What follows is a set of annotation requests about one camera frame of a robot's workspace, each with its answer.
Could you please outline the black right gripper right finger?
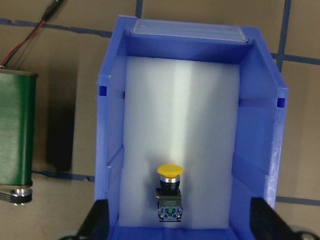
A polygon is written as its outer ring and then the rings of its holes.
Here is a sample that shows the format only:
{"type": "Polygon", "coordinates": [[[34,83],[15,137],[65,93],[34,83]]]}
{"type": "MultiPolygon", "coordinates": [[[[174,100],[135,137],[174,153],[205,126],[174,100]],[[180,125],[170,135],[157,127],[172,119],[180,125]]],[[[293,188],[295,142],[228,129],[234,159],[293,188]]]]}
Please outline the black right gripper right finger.
{"type": "Polygon", "coordinates": [[[256,240],[300,239],[300,235],[261,197],[252,197],[250,200],[249,227],[256,240]]]}

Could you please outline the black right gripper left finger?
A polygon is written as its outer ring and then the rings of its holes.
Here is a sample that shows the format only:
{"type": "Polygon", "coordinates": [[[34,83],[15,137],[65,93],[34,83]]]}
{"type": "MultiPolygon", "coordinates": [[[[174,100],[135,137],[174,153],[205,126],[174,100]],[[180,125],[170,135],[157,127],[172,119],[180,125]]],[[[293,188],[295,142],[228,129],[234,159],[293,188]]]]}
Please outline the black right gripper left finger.
{"type": "Polygon", "coordinates": [[[75,235],[76,240],[107,240],[110,232],[109,201],[96,200],[75,235]]]}

